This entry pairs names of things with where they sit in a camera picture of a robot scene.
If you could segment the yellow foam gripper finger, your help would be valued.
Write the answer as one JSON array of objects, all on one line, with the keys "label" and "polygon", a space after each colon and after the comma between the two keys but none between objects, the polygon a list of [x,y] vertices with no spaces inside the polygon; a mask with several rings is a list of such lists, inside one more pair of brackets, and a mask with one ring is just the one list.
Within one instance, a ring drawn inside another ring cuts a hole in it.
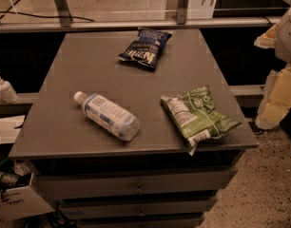
[{"label": "yellow foam gripper finger", "polygon": [[291,64],[287,64],[280,72],[271,70],[267,76],[255,124],[260,129],[272,129],[280,124],[290,109]]},{"label": "yellow foam gripper finger", "polygon": [[274,48],[275,47],[275,38],[276,38],[276,31],[279,24],[273,25],[269,28],[265,33],[259,36],[254,45],[258,48]]}]

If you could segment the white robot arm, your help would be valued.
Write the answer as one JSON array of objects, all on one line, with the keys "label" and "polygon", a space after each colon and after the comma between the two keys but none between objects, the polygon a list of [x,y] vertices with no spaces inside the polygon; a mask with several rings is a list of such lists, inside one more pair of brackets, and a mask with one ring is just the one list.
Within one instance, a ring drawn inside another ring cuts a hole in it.
[{"label": "white robot arm", "polygon": [[254,45],[273,48],[276,57],[286,62],[280,72],[270,71],[264,85],[255,123],[258,128],[267,130],[279,125],[291,109],[291,7],[277,24],[255,40]]}]

